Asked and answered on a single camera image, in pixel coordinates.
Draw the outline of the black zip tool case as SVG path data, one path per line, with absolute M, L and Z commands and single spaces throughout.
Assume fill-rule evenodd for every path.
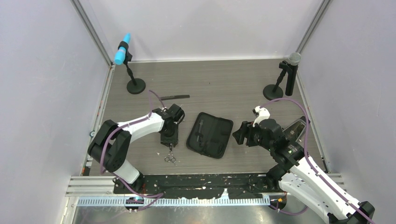
M 203 120 L 202 145 L 197 143 L 200 120 Z M 233 129 L 233 121 L 205 112 L 197 115 L 186 141 L 186 147 L 200 155 L 220 159 L 223 157 Z

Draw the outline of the silver hair scissors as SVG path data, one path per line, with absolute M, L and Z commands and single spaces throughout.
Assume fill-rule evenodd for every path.
M 167 156 L 164 158 L 165 162 L 171 162 L 171 163 L 176 163 L 176 158 L 173 155 L 173 144 L 169 144 L 169 153 Z

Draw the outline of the black hair clip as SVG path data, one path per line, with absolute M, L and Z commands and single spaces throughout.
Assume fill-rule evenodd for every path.
M 202 145 L 202 127 L 203 127 L 203 120 L 200 120 L 198 133 L 197 133 L 197 143 L 201 146 Z

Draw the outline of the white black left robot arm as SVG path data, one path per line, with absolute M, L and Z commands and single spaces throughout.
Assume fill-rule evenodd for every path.
M 159 133 L 160 143 L 170 150 L 164 160 L 174 163 L 173 148 L 178 144 L 178 126 L 184 117 L 182 108 L 173 104 L 170 108 L 156 108 L 131 121 L 116 123 L 106 120 L 87 153 L 101 168 L 120 177 L 130 192 L 138 193 L 143 187 L 143 174 L 126 159 L 130 144 L 149 134 Z

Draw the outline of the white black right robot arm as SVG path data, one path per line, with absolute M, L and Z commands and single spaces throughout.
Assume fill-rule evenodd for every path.
M 274 119 L 259 124 L 244 121 L 233 137 L 239 145 L 260 146 L 270 152 L 277 163 L 266 173 L 271 191 L 292 194 L 327 224 L 374 222 L 374 206 L 342 189 Z

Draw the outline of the black hair comb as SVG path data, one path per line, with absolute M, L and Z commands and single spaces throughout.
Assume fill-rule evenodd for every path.
M 184 99 L 184 98 L 190 98 L 190 95 L 173 95 L 173 96 L 163 96 L 163 97 L 160 97 L 160 99 L 161 99 L 162 101 L 165 101 L 165 100 L 174 100 L 174 99 Z

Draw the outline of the clear black box device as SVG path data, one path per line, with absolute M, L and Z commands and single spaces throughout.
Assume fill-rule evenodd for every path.
M 292 123 L 290 123 L 286 128 L 283 128 L 283 134 L 286 140 L 301 142 L 305 135 L 307 128 L 306 117 L 302 116 Z

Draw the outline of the black right microphone stand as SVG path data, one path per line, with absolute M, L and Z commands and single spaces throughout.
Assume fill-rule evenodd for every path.
M 290 71 L 290 65 L 287 61 L 282 61 L 279 63 L 279 68 L 282 69 L 279 77 L 275 84 L 269 84 L 264 87 L 263 95 L 267 100 L 273 100 L 283 97 L 283 90 L 279 87 L 280 83 L 283 81 L 285 75 Z

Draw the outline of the black microphone stand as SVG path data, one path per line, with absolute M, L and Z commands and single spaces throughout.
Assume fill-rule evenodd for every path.
M 127 69 L 127 74 L 129 75 L 129 77 L 131 79 L 127 83 L 127 91 L 130 94 L 140 94 L 145 90 L 146 83 L 142 79 L 134 77 L 134 74 L 128 65 L 128 63 L 132 60 L 132 57 L 133 57 L 132 54 L 127 52 L 124 62 L 123 62 L 123 64 L 125 65 L 125 67 Z
M 285 75 L 290 71 L 290 65 L 287 61 L 282 61 L 279 63 L 279 68 L 282 69 L 279 77 L 275 84 L 269 84 L 264 87 L 263 95 L 267 100 L 273 100 L 283 97 L 283 90 L 279 87 L 280 83 L 283 81 Z

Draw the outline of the black left microphone stand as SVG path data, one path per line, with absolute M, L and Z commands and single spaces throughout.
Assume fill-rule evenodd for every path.
M 132 57 L 133 57 L 132 54 L 127 52 L 124 62 L 123 62 L 123 64 L 125 65 L 125 67 L 127 69 L 127 74 L 129 75 L 129 77 L 131 79 L 127 83 L 127 91 L 130 94 L 140 94 L 145 90 L 146 83 L 142 79 L 134 77 L 134 74 L 128 65 L 128 63 L 132 60 Z

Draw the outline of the blue microphone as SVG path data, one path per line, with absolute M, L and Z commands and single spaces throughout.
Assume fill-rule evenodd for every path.
M 115 53 L 114 56 L 114 63 L 116 65 L 121 65 L 124 63 L 128 55 L 130 38 L 131 38 L 131 34 L 127 33 L 124 36 L 123 40 L 119 43 L 117 52 Z

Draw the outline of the black silver microphone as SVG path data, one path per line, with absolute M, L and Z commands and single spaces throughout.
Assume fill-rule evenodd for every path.
M 297 77 L 298 65 L 301 61 L 301 55 L 298 52 L 293 52 L 290 54 L 288 58 L 288 67 L 290 68 L 288 71 L 288 79 L 285 89 L 286 96 L 292 96 L 294 91 L 294 85 Z

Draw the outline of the black mounting base plate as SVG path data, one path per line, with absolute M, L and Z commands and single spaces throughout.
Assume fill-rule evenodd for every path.
M 287 193 L 269 184 L 265 174 L 184 174 L 141 175 L 128 187 L 117 177 L 113 178 L 113 193 L 153 196 L 165 199 L 218 199 L 227 193 L 231 199 L 256 199 L 260 195 Z

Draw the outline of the aluminium frame rail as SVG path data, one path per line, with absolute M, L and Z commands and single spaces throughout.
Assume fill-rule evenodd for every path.
M 263 194 L 256 199 L 231 199 L 224 193 L 218 199 L 165 199 L 160 195 L 153 196 L 133 194 L 114 194 L 114 176 L 77 176 L 71 178 L 66 190 L 67 196 L 79 198 L 83 206 L 118 206 L 118 205 L 152 205 L 152 206 L 226 206 L 226 205 L 276 205 L 285 204 L 286 197 Z

